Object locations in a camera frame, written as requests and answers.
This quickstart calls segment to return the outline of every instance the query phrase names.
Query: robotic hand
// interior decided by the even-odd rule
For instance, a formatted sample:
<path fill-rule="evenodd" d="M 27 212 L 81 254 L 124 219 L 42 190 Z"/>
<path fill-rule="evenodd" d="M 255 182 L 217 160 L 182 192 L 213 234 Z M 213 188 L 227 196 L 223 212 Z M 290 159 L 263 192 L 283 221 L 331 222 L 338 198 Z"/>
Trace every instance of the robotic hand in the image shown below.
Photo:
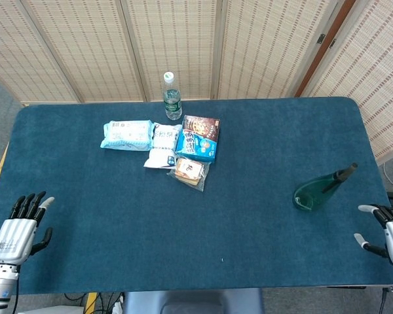
<path fill-rule="evenodd" d="M 51 240 L 52 228 L 48 228 L 43 240 L 32 245 L 36 229 L 47 207 L 54 201 L 54 198 L 47 198 L 39 205 L 44 195 L 45 192 L 41 192 L 35 199 L 35 194 L 30 194 L 26 198 L 21 196 L 13 205 L 9 219 L 1 226 L 0 314 L 4 313 L 9 305 L 13 286 L 19 284 L 20 266 L 29 256 L 47 247 Z"/>
<path fill-rule="evenodd" d="M 380 205 L 360 205 L 360 211 L 372 213 L 379 221 L 384 229 L 386 236 L 386 247 L 378 247 L 369 244 L 361 234 L 354 234 L 354 237 L 361 247 L 369 252 L 377 254 L 381 257 L 388 258 L 389 262 L 393 265 L 393 207 L 385 207 Z"/>

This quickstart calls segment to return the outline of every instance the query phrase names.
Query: light blue package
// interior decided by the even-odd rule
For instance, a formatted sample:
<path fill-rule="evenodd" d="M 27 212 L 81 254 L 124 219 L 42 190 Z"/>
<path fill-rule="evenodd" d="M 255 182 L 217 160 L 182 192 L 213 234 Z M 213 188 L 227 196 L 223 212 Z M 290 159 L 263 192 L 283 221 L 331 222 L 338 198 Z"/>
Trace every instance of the light blue package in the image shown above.
<path fill-rule="evenodd" d="M 101 148 L 148 151 L 151 148 L 154 125 L 147 121 L 110 121 L 103 125 Z"/>

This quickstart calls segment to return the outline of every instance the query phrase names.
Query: table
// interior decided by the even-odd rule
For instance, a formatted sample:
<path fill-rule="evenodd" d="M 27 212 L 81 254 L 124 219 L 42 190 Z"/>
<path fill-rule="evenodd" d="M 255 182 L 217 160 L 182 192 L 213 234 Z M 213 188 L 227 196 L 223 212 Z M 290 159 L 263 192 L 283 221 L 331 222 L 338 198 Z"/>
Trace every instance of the table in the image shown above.
<path fill-rule="evenodd" d="M 19 195 L 56 198 L 37 235 L 52 226 L 52 241 L 24 264 L 22 294 L 393 283 L 393 268 L 353 237 L 383 244 L 381 227 L 356 207 L 388 205 L 353 100 L 186 101 L 183 110 L 221 119 L 204 192 L 143 168 L 148 152 L 99 147 L 110 120 L 173 124 L 162 103 L 20 111 L 0 225 Z M 299 183 L 352 162 L 357 172 L 325 208 L 293 206 Z"/>

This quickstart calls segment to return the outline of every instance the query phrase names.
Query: biscuit box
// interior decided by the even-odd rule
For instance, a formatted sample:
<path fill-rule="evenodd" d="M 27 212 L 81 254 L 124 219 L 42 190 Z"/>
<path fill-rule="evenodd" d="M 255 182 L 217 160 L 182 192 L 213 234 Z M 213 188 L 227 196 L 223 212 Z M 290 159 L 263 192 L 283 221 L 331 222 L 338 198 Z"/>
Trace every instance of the biscuit box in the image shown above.
<path fill-rule="evenodd" d="M 201 162 L 214 162 L 220 120 L 184 116 L 176 154 Z"/>

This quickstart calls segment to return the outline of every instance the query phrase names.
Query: white snack bag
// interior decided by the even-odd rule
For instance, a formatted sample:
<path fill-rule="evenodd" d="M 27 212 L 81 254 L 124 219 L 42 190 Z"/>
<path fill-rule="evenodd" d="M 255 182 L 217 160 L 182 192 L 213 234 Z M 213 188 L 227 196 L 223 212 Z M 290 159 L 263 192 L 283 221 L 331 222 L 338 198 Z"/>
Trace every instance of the white snack bag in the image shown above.
<path fill-rule="evenodd" d="M 176 154 L 175 148 L 178 141 L 179 132 L 182 125 L 165 126 L 163 124 L 154 123 L 155 134 L 153 144 L 151 146 L 149 159 L 144 163 L 147 168 L 175 168 Z"/>

